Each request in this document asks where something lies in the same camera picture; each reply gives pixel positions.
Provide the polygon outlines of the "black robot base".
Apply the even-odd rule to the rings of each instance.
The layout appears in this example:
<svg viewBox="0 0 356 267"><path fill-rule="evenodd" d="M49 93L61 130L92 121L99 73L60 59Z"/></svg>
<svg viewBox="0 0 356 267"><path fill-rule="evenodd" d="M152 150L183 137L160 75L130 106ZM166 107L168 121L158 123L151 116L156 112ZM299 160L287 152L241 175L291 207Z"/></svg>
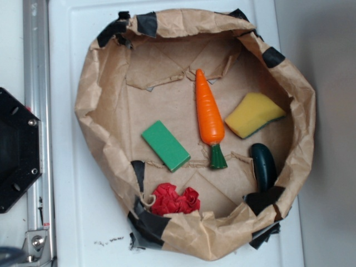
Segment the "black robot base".
<svg viewBox="0 0 356 267"><path fill-rule="evenodd" d="M1 213L41 175L39 119L1 88Z"/></svg>

